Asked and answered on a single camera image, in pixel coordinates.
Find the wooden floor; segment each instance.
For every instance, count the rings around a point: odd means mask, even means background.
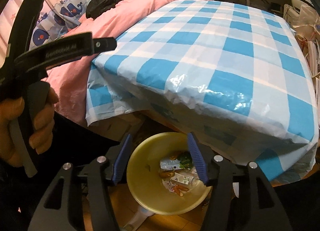
[[[136,213],[138,203],[126,184],[110,188],[109,195],[118,224],[123,227]],[[83,205],[85,230],[92,231],[89,204],[85,197]],[[147,218],[138,231],[199,231],[204,215],[205,209],[201,206],[179,216],[153,215]]]

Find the gray handle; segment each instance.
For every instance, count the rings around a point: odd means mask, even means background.
[[[44,108],[50,84],[38,81],[28,86],[23,93],[26,102],[23,113],[9,123],[13,144],[20,155],[27,176],[33,177],[38,171],[38,154],[29,145],[29,138],[34,133],[33,120]]]

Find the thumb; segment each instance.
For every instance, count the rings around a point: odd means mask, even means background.
[[[23,98],[5,99],[0,103],[0,123],[7,123],[22,114],[24,110]]]

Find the black pants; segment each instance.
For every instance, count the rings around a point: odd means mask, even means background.
[[[64,163],[88,164],[119,144],[57,113],[54,120],[52,145],[39,156],[39,171],[33,178],[26,176],[23,167],[13,168],[0,161],[0,231],[27,230],[36,206]]]

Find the person's leg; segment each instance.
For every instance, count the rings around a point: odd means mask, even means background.
[[[57,113],[54,120],[52,145],[48,151],[39,155],[39,171],[33,178],[26,176],[23,167],[13,168],[5,165],[10,180],[6,183],[5,188],[7,199],[0,207],[13,212],[20,207],[21,215],[27,222],[30,222],[43,193],[64,163],[70,162],[75,166],[88,164],[96,157],[106,154],[111,146],[119,144]],[[8,223],[4,224],[1,219],[0,226],[8,225]]]

